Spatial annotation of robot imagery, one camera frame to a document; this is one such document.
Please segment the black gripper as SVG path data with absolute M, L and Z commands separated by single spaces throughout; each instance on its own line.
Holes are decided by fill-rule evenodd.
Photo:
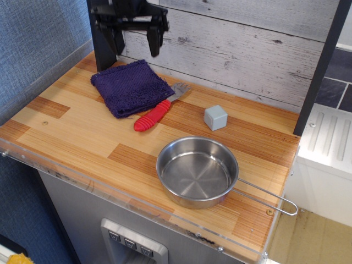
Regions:
M 147 31 L 151 56 L 157 57 L 162 46 L 162 32 L 169 30 L 167 13 L 166 8 L 148 1 L 110 1 L 91 8 L 97 30 L 115 55 L 121 55 L 125 48 L 122 30 L 137 30 Z

